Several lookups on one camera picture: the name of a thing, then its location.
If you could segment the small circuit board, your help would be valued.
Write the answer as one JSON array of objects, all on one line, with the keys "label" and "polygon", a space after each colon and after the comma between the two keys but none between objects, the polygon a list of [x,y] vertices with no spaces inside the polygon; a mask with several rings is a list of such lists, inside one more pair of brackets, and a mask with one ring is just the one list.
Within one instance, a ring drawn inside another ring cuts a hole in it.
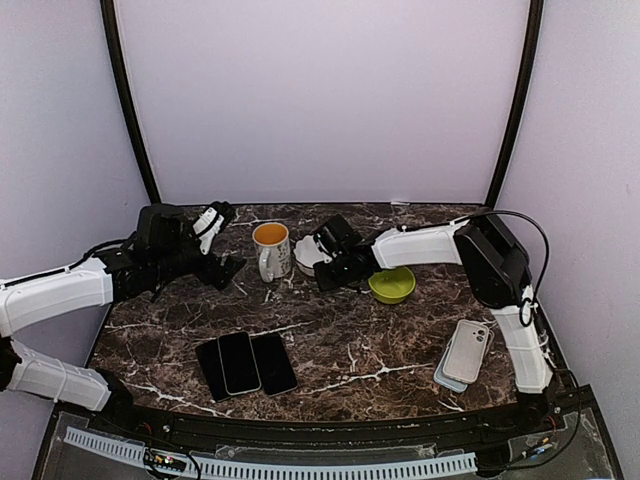
[{"label": "small circuit board", "polygon": [[187,469],[187,463],[170,453],[146,449],[143,453],[143,465],[151,471],[182,474]]}]

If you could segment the white floral mug orange inside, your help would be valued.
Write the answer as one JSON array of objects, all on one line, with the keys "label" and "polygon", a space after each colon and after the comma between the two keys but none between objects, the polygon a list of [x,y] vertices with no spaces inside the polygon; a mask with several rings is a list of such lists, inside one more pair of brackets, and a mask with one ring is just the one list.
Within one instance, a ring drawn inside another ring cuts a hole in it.
[{"label": "white floral mug orange inside", "polygon": [[290,274],[292,270],[289,229],[278,222],[257,226],[252,240],[258,256],[261,280],[271,283]]}]

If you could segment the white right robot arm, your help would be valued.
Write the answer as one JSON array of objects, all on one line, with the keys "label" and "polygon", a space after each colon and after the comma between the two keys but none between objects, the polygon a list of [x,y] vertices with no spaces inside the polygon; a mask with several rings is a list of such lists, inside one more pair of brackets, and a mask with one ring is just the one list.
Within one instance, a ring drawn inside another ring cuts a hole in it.
[{"label": "white right robot arm", "polygon": [[511,426],[530,434],[549,416],[538,395],[548,390],[553,373],[534,319],[538,282],[525,247],[502,220],[507,214],[486,210],[430,226],[392,227],[368,238],[335,215],[311,235],[323,256],[313,269],[319,289],[332,291],[398,267],[462,266],[475,299],[497,320],[517,391],[531,395],[510,413]]}]

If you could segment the black left frame post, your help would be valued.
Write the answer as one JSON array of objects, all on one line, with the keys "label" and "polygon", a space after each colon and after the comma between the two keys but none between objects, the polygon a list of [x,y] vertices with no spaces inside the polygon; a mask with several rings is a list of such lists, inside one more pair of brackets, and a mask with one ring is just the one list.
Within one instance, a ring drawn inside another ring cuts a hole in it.
[{"label": "black left frame post", "polygon": [[102,0],[99,4],[112,75],[138,173],[148,201],[151,204],[159,203],[161,201],[161,194],[146,150],[125,64],[124,49],[117,19],[116,2],[112,0]]}]

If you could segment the black phone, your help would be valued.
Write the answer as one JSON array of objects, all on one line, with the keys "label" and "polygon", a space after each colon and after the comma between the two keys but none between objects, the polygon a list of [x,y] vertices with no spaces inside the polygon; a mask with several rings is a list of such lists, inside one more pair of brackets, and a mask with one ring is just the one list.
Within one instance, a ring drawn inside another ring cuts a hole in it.
[{"label": "black phone", "polygon": [[227,400],[230,394],[225,386],[218,339],[214,338],[200,344],[195,348],[195,354],[213,400]]},{"label": "black phone", "polygon": [[292,391],[298,387],[284,342],[278,333],[251,339],[262,389],[268,396]]}]

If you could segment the clear magsafe phone case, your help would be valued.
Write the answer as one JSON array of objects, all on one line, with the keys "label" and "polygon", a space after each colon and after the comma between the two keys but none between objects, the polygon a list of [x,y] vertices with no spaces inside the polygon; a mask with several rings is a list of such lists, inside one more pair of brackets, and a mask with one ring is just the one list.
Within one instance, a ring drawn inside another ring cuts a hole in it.
[{"label": "clear magsafe phone case", "polygon": [[474,325],[467,348],[464,382],[474,383],[479,376],[485,357],[494,340],[494,332],[484,325]]}]

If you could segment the light blue phone case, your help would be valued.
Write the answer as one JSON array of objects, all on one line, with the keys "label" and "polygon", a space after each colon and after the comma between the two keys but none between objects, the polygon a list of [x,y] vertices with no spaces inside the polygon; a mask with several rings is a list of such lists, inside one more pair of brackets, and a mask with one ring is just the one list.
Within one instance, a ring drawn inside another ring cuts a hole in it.
[{"label": "light blue phone case", "polygon": [[450,351],[450,345],[447,345],[443,353],[443,356],[434,371],[433,379],[440,386],[443,386],[454,393],[461,394],[467,390],[468,385],[464,382],[452,379],[444,374],[443,367],[444,367],[445,361],[448,359],[449,351]]}]

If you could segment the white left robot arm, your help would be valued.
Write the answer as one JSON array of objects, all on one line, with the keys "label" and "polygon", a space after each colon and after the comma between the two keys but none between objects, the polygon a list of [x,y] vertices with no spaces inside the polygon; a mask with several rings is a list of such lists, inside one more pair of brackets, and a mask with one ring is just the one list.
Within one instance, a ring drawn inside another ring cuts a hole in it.
[{"label": "white left robot arm", "polygon": [[156,203],[141,209],[136,230],[103,242],[78,261],[1,283],[1,388],[88,411],[120,436],[141,427],[130,394],[111,373],[70,365],[26,347],[17,332],[66,313],[125,302],[148,293],[157,299],[173,281],[192,275],[225,289],[246,261],[212,253],[214,239],[235,219],[227,202],[214,201],[196,219],[184,208]]}]

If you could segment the black right frame post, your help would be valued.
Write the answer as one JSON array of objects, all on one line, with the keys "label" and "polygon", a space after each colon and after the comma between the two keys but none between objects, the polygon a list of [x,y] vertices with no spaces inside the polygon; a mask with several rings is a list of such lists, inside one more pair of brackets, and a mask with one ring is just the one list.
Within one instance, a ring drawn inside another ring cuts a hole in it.
[{"label": "black right frame post", "polygon": [[519,62],[511,107],[496,160],[496,165],[484,201],[484,205],[489,208],[495,208],[498,203],[514,152],[534,70],[543,19],[544,4],[544,0],[531,0],[529,2],[522,54]]}]

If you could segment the beige phone case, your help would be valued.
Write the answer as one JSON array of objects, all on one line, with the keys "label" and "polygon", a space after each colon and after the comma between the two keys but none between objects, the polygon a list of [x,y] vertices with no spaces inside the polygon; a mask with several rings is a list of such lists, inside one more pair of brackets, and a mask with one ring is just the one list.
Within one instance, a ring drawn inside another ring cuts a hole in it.
[{"label": "beige phone case", "polygon": [[483,363],[489,339],[489,329],[474,321],[460,320],[449,345],[443,374],[453,380],[472,384]]}]

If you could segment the white scalloped dish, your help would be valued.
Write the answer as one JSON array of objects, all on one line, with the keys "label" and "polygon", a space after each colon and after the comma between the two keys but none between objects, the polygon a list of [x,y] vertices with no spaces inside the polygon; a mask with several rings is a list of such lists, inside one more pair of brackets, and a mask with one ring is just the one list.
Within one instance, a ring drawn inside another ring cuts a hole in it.
[{"label": "white scalloped dish", "polygon": [[311,235],[306,235],[297,241],[293,253],[299,270],[309,277],[315,276],[314,265],[316,263],[327,263],[331,260],[319,249]]}]

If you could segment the black frame post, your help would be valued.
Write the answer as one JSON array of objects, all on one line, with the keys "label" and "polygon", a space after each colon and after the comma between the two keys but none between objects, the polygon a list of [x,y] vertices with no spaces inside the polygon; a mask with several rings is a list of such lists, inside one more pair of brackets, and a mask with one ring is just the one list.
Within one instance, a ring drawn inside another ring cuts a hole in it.
[{"label": "black frame post", "polygon": [[519,62],[511,107],[496,160],[496,165],[484,201],[484,205],[489,208],[495,208],[498,203],[514,152],[534,70],[543,19],[544,4],[544,0],[531,0],[529,2],[522,54]]},{"label": "black frame post", "polygon": [[161,194],[146,150],[125,64],[124,49],[117,19],[116,2],[112,0],[102,0],[99,4],[112,75],[138,173],[148,201],[151,204],[159,203],[161,201]]}]

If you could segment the silver-edged phone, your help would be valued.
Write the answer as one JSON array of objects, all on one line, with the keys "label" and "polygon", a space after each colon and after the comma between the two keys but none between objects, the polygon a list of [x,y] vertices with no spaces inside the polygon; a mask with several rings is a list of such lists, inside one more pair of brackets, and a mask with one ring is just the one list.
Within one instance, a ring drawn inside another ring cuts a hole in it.
[{"label": "silver-edged phone", "polygon": [[250,336],[236,332],[218,338],[224,382],[230,395],[240,395],[260,389],[261,381]]}]

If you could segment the lime green bowl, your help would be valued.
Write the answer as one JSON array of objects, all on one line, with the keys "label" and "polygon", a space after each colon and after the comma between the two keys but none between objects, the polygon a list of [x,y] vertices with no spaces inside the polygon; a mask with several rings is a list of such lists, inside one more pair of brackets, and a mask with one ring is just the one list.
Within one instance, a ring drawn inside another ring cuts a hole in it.
[{"label": "lime green bowl", "polygon": [[416,279],[408,267],[383,270],[368,279],[374,298],[387,305],[405,301],[415,290]]}]

